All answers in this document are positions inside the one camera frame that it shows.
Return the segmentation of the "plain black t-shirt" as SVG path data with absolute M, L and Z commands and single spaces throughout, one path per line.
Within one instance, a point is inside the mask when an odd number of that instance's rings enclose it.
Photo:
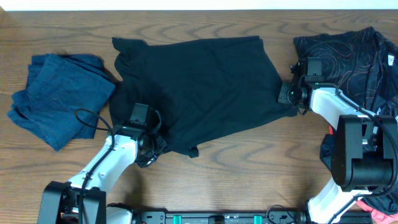
M 201 143 L 297 114 L 278 103 L 282 80 L 258 36 L 112 43 L 122 77 L 109 101 L 112 122 L 128 120 L 136 103 L 149 105 L 169 151 L 197 157 Z

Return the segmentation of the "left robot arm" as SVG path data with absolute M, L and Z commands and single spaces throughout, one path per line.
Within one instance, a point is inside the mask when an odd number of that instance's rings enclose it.
M 159 134 L 160 113 L 137 103 L 129 119 L 106 128 L 102 149 L 66 182 L 50 182 L 44 189 L 38 223 L 141 223 L 138 211 L 122 203 L 107 205 L 106 197 L 132 164 L 149 167 L 167 146 Z

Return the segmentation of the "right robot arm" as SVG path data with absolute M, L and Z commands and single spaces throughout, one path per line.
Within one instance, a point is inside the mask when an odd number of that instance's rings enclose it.
M 397 121 L 350 100 L 322 74 L 322 60 L 301 58 L 282 84 L 278 102 L 312 111 L 335 130 L 331 179 L 295 214 L 295 223 L 339 223 L 358 200 L 382 197 L 397 186 Z

